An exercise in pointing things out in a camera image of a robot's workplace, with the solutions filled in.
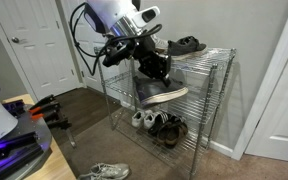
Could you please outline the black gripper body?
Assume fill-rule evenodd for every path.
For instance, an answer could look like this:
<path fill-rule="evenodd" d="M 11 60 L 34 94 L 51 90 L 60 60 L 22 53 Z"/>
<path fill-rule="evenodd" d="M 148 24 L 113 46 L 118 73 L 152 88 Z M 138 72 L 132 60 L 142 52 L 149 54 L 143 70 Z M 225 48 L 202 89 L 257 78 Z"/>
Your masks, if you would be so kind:
<path fill-rule="evenodd" d="M 171 59 L 157 53 L 153 39 L 144 38 L 118 40 L 110 38 L 107 42 L 106 57 L 103 65 L 110 67 L 118 65 L 121 60 L 133 57 L 138 60 L 138 70 L 149 78 L 167 80 Z"/>

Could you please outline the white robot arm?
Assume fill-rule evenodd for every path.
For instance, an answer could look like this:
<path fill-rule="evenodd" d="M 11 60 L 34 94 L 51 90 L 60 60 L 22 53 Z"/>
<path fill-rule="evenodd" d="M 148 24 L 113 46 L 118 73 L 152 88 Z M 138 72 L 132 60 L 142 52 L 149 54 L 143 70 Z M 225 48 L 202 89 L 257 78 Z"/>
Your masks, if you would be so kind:
<path fill-rule="evenodd" d="M 121 60 L 133 57 L 140 63 L 140 72 L 168 87 L 171 58 L 159 55 L 152 39 L 162 25 L 145 29 L 160 14 L 160 9 L 152 6 L 140 10 L 139 6 L 133 0 L 86 0 L 84 17 L 95 32 L 113 34 L 104 49 L 104 66 L 118 65 Z"/>

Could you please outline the round grey robot base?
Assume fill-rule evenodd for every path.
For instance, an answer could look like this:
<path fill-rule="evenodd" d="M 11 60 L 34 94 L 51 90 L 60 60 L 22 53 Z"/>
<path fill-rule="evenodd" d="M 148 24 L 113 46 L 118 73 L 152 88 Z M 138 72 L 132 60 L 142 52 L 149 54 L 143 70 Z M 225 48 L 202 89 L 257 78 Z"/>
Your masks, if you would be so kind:
<path fill-rule="evenodd" d="M 18 120 L 25 112 L 28 111 L 22 109 L 15 118 Z M 11 135 L 11 132 L 0 140 L 0 180 L 7 180 L 16 170 L 43 153 L 35 132 L 22 135 Z"/>

